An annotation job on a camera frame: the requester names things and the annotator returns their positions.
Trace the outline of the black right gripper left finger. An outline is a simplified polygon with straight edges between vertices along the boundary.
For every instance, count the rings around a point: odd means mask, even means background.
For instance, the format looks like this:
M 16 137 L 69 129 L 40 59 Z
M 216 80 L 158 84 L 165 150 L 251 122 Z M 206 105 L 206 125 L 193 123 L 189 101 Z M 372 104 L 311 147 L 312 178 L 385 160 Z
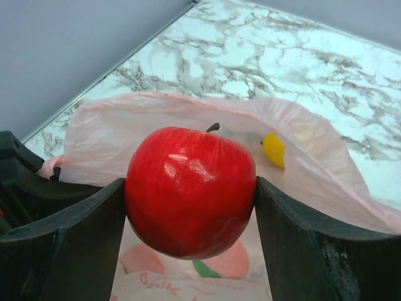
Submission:
M 124 179 L 1 236 L 1 300 L 109 300 L 125 223 Z

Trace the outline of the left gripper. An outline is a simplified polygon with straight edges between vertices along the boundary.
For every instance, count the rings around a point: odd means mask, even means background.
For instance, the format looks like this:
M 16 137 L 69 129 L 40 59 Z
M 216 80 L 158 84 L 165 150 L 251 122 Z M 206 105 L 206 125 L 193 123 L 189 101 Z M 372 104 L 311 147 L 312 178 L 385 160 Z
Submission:
M 43 219 L 92 196 L 99 187 L 59 181 L 60 167 L 45 179 L 44 160 L 12 132 L 1 132 L 1 234 Z

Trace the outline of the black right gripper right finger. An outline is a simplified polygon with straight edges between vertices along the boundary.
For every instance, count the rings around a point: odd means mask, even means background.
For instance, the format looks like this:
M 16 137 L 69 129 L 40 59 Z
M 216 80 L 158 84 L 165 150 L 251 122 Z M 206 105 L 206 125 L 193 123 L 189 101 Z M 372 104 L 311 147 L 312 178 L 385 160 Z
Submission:
M 339 221 L 262 177 L 255 209 L 274 300 L 400 300 L 398 235 Z

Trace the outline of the pink plastic bag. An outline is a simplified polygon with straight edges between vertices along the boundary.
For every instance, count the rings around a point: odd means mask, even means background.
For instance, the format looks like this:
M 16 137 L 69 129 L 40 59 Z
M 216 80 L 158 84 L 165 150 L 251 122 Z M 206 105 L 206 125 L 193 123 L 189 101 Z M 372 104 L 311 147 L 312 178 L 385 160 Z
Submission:
M 400 211 L 294 102 L 142 92 L 72 116 L 63 182 L 125 179 L 112 300 L 399 300 Z

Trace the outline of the yellow orange fake mango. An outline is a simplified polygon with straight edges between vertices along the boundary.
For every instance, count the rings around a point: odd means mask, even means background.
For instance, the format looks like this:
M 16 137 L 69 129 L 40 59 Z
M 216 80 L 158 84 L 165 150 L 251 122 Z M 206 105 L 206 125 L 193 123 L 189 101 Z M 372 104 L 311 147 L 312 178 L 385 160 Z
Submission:
M 269 133 L 261 142 L 266 157 L 276 166 L 285 168 L 285 146 L 273 133 Z

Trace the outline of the red fake apple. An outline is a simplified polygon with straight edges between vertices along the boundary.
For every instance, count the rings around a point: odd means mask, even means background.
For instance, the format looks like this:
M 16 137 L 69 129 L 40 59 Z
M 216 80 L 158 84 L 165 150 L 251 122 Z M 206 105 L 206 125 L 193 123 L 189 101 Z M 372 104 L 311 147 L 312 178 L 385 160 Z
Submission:
M 134 152 L 125 181 L 128 220 L 154 250 L 203 260 L 228 250 L 254 207 L 256 163 L 247 147 L 206 130 L 164 127 Z

